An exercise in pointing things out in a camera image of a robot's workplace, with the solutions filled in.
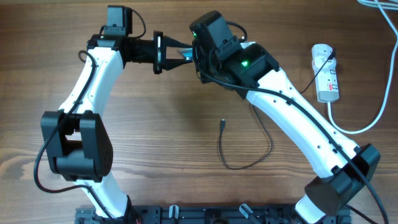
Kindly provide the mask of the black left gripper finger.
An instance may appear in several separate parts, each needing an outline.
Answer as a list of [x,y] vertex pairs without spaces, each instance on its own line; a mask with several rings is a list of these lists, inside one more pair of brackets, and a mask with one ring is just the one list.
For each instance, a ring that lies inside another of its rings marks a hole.
[[192,63],[193,60],[185,60],[185,59],[176,59],[176,58],[167,58],[165,60],[165,65],[163,66],[164,70],[171,70],[181,65],[185,65],[188,63]]
[[182,43],[178,40],[175,40],[169,36],[163,36],[163,40],[165,42],[166,47],[180,48],[180,49],[189,49],[192,48],[192,45]]

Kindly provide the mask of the blue screen smartphone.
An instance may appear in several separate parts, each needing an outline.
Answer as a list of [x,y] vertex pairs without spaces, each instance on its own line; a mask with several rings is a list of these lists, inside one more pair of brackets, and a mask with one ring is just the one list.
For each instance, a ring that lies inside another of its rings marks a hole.
[[185,60],[193,60],[192,48],[180,49],[177,52],[182,56]]

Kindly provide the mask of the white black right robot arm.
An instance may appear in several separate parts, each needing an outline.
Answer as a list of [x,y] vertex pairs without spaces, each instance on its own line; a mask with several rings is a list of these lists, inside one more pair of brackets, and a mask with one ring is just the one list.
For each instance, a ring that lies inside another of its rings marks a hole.
[[244,46],[218,11],[190,24],[193,61],[200,75],[268,115],[297,145],[316,176],[295,204],[296,217],[319,223],[336,215],[371,179],[381,158],[336,130],[294,88],[278,61],[261,45]]

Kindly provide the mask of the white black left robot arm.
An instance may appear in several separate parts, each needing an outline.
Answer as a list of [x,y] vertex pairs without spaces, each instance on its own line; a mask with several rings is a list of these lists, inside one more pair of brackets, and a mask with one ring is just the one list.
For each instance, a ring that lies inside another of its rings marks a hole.
[[34,180],[39,181],[39,164],[47,155],[54,174],[73,182],[71,189],[82,188],[95,209],[89,216],[98,223],[135,223],[139,215],[130,198],[123,193],[113,174],[113,146],[102,122],[109,95],[128,62],[151,63],[155,74],[190,62],[167,59],[167,47],[188,49],[190,45],[155,31],[151,40],[128,34],[95,34],[88,41],[83,71],[69,97],[57,111],[46,111],[40,121],[44,144],[34,166]]

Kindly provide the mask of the white power strip socket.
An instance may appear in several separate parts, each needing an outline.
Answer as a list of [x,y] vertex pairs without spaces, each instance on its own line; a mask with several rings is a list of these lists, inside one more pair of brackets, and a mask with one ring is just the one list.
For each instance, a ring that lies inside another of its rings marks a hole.
[[317,100],[320,103],[331,103],[340,97],[335,54],[327,44],[315,44],[312,47],[312,68],[316,75],[315,86]]

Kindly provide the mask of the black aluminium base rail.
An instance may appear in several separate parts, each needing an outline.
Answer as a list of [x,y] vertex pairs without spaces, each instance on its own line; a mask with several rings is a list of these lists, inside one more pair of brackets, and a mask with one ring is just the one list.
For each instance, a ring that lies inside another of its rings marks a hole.
[[133,216],[116,223],[303,223],[294,213],[293,204],[251,206],[252,217],[247,218],[238,207],[160,207],[135,206]]

